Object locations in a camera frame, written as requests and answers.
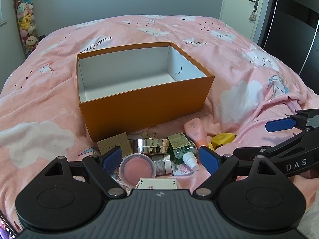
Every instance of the clear plastic lid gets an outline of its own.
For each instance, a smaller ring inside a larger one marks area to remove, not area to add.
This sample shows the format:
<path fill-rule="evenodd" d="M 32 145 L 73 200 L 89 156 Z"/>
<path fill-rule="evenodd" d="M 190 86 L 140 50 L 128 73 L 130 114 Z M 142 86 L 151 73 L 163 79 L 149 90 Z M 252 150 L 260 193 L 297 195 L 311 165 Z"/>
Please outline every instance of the clear plastic lid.
<path fill-rule="evenodd" d="M 151 158 L 143 154 L 130 154 L 120 164 L 122 182 L 135 188 L 140 178 L 155 178 L 156 167 Z"/>

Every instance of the open cardboard box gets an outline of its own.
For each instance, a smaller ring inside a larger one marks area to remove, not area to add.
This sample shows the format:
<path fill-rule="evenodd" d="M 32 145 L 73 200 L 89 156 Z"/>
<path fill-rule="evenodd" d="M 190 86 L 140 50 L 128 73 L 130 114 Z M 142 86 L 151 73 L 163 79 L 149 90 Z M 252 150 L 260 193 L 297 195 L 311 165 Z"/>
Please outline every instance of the open cardboard box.
<path fill-rule="evenodd" d="M 213 80 L 171 42 L 77 55 L 79 106 L 95 142 L 200 111 Z"/>

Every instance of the hanging toy storage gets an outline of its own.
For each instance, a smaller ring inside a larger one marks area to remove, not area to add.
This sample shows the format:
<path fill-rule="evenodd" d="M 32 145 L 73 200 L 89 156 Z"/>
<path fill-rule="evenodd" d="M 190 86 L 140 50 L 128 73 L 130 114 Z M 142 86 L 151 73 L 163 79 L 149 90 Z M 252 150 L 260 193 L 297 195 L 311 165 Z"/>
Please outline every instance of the hanging toy storage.
<path fill-rule="evenodd" d="M 14 0 L 19 34 L 26 58 L 35 50 L 39 36 L 33 15 L 33 0 Z"/>

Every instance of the pink duvet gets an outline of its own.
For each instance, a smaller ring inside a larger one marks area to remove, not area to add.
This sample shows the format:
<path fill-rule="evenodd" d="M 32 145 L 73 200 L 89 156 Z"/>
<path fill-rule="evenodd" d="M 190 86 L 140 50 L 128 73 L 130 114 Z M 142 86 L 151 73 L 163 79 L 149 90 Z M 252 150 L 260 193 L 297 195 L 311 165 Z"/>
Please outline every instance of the pink duvet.
<path fill-rule="evenodd" d="M 210 135 L 237 134 L 233 143 L 217 150 L 229 154 L 236 147 L 279 144 L 299 130 L 267 133 L 267 121 L 319 108 L 319 96 L 294 71 L 214 18 L 122 16 L 57 30 L 10 75 L 0 95 L 0 209 L 18 230 L 14 200 L 32 178 L 56 156 L 79 161 L 96 147 L 78 106 L 76 55 L 158 41 L 174 42 L 216 78 L 201 112 L 137 131 L 130 138 L 165 138 L 199 117 Z M 201 166 L 179 182 L 193 191 L 208 176 Z M 296 176 L 294 183 L 307 199 L 299 228 L 316 238 L 319 178 Z"/>

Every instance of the black circular pad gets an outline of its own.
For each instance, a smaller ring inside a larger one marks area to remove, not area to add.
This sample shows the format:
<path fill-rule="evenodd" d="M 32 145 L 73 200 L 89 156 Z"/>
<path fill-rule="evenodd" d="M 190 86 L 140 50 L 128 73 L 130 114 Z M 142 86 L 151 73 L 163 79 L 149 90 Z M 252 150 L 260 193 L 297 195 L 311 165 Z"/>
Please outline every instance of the black circular pad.
<path fill-rule="evenodd" d="M 103 207 L 96 188 L 72 176 L 41 173 L 18 194 L 15 207 L 23 227 L 62 232 L 90 222 Z"/>
<path fill-rule="evenodd" d="M 75 200 L 73 191 L 64 188 L 48 189 L 41 192 L 38 197 L 38 202 L 52 209 L 63 208 L 70 205 Z"/>
<path fill-rule="evenodd" d="M 272 177 L 248 177 L 227 185 L 217 198 L 221 212 L 237 226 L 252 231 L 296 227 L 306 209 L 305 199 L 287 178 Z"/>
<path fill-rule="evenodd" d="M 246 193 L 247 201 L 260 208 L 273 208 L 279 206 L 284 198 L 281 193 L 272 188 L 253 188 Z"/>

